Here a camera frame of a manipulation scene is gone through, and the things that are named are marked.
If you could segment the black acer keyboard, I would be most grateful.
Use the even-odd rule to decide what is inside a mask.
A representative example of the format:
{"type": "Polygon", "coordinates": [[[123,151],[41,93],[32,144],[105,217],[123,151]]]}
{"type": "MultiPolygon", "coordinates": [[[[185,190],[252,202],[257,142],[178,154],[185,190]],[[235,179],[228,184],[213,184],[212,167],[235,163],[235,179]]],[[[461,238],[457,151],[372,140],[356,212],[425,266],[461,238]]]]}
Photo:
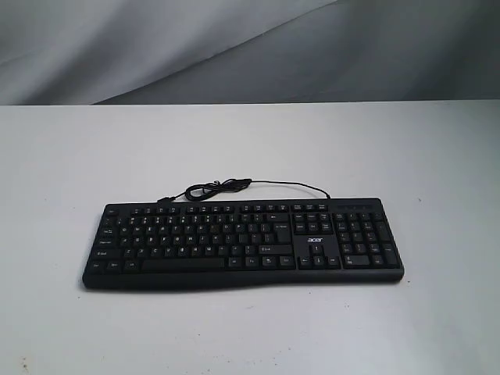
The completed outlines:
{"type": "Polygon", "coordinates": [[[82,281],[180,291],[396,282],[404,272],[377,198],[164,201],[107,205],[82,281]]]}

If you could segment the grey backdrop cloth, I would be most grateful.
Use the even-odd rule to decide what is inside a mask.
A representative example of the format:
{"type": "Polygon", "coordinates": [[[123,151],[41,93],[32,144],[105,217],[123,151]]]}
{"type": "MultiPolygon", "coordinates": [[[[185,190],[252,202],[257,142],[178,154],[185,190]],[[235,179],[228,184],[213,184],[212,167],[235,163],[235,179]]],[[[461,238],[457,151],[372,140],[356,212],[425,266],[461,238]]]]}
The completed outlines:
{"type": "Polygon", "coordinates": [[[3,105],[490,99],[496,1],[4,1],[3,105]]]}

